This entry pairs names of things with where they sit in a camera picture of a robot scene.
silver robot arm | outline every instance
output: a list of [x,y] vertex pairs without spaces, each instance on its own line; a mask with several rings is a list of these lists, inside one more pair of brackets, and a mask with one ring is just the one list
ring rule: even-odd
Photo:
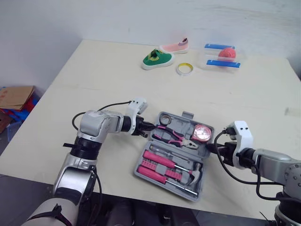
[[[217,144],[217,139],[221,134],[230,135],[235,142]],[[219,158],[224,157],[222,161],[220,159],[223,167],[225,167],[224,164],[228,164],[239,169],[249,168],[259,178],[264,177],[283,185],[283,191],[275,198],[260,195],[258,185],[256,192],[261,198],[280,201],[275,209],[276,223],[274,225],[301,226],[301,161],[283,153],[252,147],[253,137],[245,121],[233,122],[217,135],[214,144],[207,145],[210,152],[218,154]]]
[[126,115],[111,111],[87,111],[80,122],[53,188],[53,198],[43,202],[22,226],[75,226],[79,205],[93,192],[97,156],[108,133],[127,132],[147,137],[144,131],[155,126],[138,116],[147,107],[144,98],[135,98]]

beige table surface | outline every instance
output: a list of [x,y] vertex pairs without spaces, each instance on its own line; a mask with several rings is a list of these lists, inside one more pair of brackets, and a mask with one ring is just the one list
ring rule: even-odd
[[[196,65],[198,52],[176,55],[172,66],[145,71],[140,63],[153,48],[83,40],[0,156],[0,173],[53,184],[70,151],[62,144],[76,137],[72,117],[134,97],[147,99],[143,117],[150,122],[160,111],[188,111],[217,134],[234,120],[245,120],[254,148],[301,159],[301,83],[286,59],[249,56],[235,74],[196,68],[181,77],[176,65]],[[125,113],[126,106],[111,109]],[[205,163],[203,194],[196,203],[135,177],[134,166],[146,142],[125,133],[107,136],[97,164],[103,193],[243,217],[262,218],[262,211],[273,218],[277,202],[262,200],[255,186],[231,179],[214,154]],[[256,180],[248,169],[230,170],[241,179]],[[280,186],[261,187],[266,196],[279,191]]]

black strap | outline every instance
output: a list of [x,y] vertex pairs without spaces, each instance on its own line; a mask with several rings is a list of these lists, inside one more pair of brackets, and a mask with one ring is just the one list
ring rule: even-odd
[[89,149],[84,147],[83,145],[75,145],[75,144],[68,144],[68,143],[64,143],[63,147],[70,147],[70,148],[75,148],[76,150],[84,150],[84,151],[88,151]]
[[62,206],[59,206],[58,204],[55,205],[53,210],[51,212],[45,212],[45,213],[39,213],[37,215],[34,215],[33,217],[29,218],[27,221],[36,219],[36,218],[48,218],[52,217],[59,221],[61,221],[66,226],[72,226],[71,222],[61,214],[62,212]]

green shoe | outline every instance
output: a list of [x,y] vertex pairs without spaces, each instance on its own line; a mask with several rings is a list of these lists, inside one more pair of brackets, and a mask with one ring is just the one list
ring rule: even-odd
[[142,68],[150,70],[156,67],[166,67],[174,62],[174,55],[154,49],[143,59]]

gray floor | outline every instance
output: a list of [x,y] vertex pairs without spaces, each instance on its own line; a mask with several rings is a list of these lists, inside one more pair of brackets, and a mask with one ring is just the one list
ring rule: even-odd
[[[7,146],[7,132],[0,134],[0,155]],[[20,226],[44,200],[52,186],[0,174],[0,226]],[[193,210],[201,226],[264,226],[265,221]]]

